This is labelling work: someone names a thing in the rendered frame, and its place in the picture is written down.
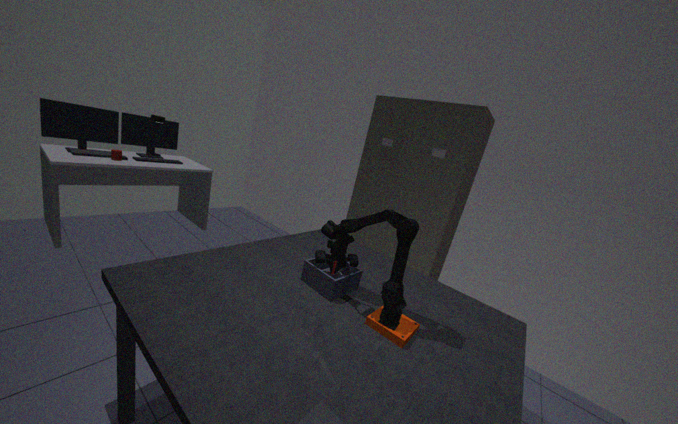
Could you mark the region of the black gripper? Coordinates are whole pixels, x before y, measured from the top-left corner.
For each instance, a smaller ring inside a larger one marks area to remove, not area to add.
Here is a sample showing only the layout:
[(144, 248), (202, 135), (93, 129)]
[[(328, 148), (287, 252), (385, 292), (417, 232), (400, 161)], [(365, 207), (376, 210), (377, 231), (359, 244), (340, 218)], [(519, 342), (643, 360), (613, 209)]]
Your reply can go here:
[(334, 266), (333, 261), (338, 261), (336, 265), (336, 269), (334, 273), (337, 273), (340, 269), (343, 267), (346, 267), (346, 262), (350, 262), (350, 266), (352, 267), (357, 267), (358, 266), (358, 257), (356, 254), (348, 254), (348, 257), (346, 257), (346, 250), (341, 250), (338, 249), (335, 245), (332, 250), (332, 254), (326, 254), (326, 251), (323, 250), (317, 250), (316, 251), (316, 262), (317, 263), (324, 263), (326, 261), (327, 265), (330, 267), (330, 273), (332, 273), (332, 269)]

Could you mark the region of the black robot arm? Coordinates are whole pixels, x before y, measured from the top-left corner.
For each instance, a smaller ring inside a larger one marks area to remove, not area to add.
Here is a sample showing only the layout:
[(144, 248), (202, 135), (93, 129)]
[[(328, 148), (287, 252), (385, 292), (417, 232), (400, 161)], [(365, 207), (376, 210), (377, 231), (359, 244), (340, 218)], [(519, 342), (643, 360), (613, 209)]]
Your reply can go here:
[[(339, 225), (329, 220), (322, 227), (321, 232), (331, 239), (328, 240), (327, 246), (331, 248), (330, 253), (332, 253), (334, 245), (338, 249), (345, 250), (348, 244), (354, 242), (354, 238), (352, 235), (348, 235), (348, 233), (354, 233), (365, 226), (383, 221), (388, 221), (397, 229), (398, 245), (391, 278), (383, 283), (381, 294), (384, 307), (381, 311), (379, 323), (395, 331), (403, 313), (402, 309), (407, 305), (403, 297), (403, 276), (411, 243), (415, 239), (420, 227), (418, 222), (415, 219), (408, 219), (392, 209), (386, 209), (358, 219), (343, 219)], [(336, 239), (336, 241), (333, 242), (333, 239)]]

